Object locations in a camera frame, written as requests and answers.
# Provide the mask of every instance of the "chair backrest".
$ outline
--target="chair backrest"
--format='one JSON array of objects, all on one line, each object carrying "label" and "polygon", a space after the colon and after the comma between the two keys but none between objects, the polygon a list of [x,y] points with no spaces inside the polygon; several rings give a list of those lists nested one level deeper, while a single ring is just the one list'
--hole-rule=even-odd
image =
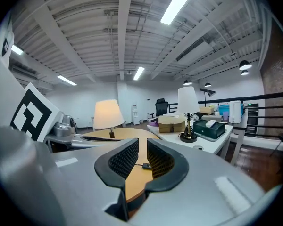
[{"label": "chair backrest", "polygon": [[167,114],[169,103],[165,99],[158,99],[155,103],[156,116]]}]

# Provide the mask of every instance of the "cardboard box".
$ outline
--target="cardboard box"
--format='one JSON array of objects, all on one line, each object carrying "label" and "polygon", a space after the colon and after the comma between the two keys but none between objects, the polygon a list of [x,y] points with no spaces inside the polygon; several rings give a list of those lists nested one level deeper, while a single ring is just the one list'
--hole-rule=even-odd
[{"label": "cardboard box", "polygon": [[200,112],[211,115],[212,113],[214,113],[214,108],[213,107],[200,107]]},{"label": "cardboard box", "polygon": [[186,117],[184,115],[159,116],[158,128],[160,133],[183,132],[185,129]]}]

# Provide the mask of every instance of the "lit table lamp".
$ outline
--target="lit table lamp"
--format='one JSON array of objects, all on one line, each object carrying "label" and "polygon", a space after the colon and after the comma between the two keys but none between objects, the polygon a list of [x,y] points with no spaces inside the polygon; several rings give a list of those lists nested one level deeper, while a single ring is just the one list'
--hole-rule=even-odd
[{"label": "lit table lamp", "polygon": [[178,89],[177,108],[178,113],[186,114],[188,117],[188,126],[185,128],[184,133],[180,134],[180,139],[187,143],[197,141],[197,135],[194,133],[190,125],[192,115],[200,111],[194,87],[189,86]]},{"label": "lit table lamp", "polygon": [[124,119],[116,100],[102,100],[95,104],[93,122],[95,129],[110,128],[110,138],[114,138],[113,127],[122,123]]}]

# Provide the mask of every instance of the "round wooden table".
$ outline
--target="round wooden table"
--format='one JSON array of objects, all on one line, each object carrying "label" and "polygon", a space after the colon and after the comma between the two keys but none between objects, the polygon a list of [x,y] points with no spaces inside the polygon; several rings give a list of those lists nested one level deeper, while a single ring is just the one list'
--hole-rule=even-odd
[{"label": "round wooden table", "polygon": [[[147,139],[154,138],[158,139],[153,133],[135,128],[115,128],[113,129],[115,139],[129,139],[138,138],[139,139],[139,152],[136,164],[149,163],[147,159]],[[89,132],[84,134],[85,136],[94,137],[106,137],[110,138],[110,129],[97,130],[95,132]],[[151,181],[152,171],[143,169],[142,166],[135,165],[126,180],[126,199],[127,203],[133,201],[143,194],[145,185],[147,182]]]}]

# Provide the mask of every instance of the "lamp base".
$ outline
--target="lamp base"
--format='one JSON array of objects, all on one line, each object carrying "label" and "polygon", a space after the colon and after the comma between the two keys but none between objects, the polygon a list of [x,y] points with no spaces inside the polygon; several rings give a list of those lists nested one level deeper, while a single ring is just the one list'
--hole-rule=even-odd
[{"label": "lamp base", "polygon": [[110,135],[110,138],[115,138],[115,137],[114,137],[114,131],[109,132],[109,135]]},{"label": "lamp base", "polygon": [[182,133],[179,138],[181,141],[186,142],[186,143],[193,143],[195,141],[197,141],[197,135],[192,133],[191,135]]}]

